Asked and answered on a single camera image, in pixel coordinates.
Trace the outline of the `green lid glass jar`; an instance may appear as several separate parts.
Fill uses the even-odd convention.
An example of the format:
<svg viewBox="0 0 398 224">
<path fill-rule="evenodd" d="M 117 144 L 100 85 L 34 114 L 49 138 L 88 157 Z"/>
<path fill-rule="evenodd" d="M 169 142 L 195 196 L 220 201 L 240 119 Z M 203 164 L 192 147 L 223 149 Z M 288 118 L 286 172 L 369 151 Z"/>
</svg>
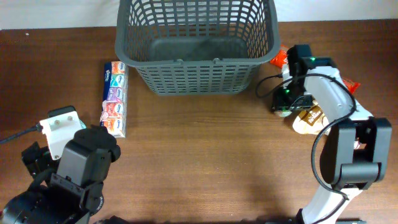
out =
<svg viewBox="0 0 398 224">
<path fill-rule="evenodd" d="M 292 114 L 292 111 L 290 110 L 277 110 L 274 112 L 277 116 L 281 118 L 286 118 Z"/>
</svg>

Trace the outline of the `beige snack bag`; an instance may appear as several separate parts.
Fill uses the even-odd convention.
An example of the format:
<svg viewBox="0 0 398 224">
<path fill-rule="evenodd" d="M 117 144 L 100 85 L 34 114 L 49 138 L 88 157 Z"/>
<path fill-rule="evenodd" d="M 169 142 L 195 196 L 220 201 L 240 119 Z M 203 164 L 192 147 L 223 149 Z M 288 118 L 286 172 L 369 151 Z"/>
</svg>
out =
<svg viewBox="0 0 398 224">
<path fill-rule="evenodd" d="M 313 100 L 313 106 L 308 110 L 301 111 L 294 119 L 292 127 L 299 134 L 317 135 L 328 124 L 328 118 L 319 107 L 318 102 Z"/>
</svg>

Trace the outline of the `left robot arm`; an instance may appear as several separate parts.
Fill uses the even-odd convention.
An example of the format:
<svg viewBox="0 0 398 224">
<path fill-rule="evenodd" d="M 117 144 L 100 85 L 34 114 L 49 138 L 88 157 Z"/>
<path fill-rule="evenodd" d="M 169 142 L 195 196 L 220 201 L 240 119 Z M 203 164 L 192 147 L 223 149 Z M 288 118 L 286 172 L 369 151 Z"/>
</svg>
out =
<svg viewBox="0 0 398 224">
<path fill-rule="evenodd" d="M 88 223 L 104 205 L 104 180 L 120 156 L 106 128 L 77 131 L 59 161 L 38 170 L 27 190 L 6 204 L 1 223 Z"/>
</svg>

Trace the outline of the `orange spaghetti packet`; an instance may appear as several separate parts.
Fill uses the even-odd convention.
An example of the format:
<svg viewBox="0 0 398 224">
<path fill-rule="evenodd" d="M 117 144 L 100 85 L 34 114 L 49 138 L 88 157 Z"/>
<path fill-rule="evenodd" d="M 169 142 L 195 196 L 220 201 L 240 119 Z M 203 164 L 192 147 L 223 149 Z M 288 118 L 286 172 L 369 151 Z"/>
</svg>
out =
<svg viewBox="0 0 398 224">
<path fill-rule="evenodd" d="M 287 51 L 288 47 L 281 45 L 278 54 L 270 61 L 270 64 L 273 64 L 281 69 L 287 68 Z M 347 78 L 342 78 L 342 80 L 351 94 L 353 94 L 361 86 L 360 83 L 354 82 Z"/>
</svg>

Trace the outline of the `grey plastic basket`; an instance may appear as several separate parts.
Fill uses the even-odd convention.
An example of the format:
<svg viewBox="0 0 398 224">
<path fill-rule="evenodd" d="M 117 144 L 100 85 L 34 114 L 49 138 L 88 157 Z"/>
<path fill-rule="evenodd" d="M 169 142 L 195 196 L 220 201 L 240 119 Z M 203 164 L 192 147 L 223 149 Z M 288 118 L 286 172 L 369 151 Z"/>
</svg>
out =
<svg viewBox="0 0 398 224">
<path fill-rule="evenodd" d="M 115 52 L 158 95 L 237 94 L 280 48 L 273 0 L 122 0 Z"/>
</svg>

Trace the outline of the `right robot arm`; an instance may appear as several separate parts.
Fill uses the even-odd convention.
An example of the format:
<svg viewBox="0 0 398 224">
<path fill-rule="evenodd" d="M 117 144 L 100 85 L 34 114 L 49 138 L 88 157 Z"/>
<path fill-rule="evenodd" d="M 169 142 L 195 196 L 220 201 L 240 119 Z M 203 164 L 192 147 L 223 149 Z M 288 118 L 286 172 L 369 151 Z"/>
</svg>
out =
<svg viewBox="0 0 398 224">
<path fill-rule="evenodd" d="M 294 222 L 339 223 L 350 201 L 384 178 L 392 125 L 364 109 L 334 61 L 314 57 L 308 45 L 288 49 L 280 77 L 283 82 L 272 95 L 274 111 L 304 111 L 316 102 L 328 120 L 311 151 L 312 172 L 320 186 Z"/>
</svg>

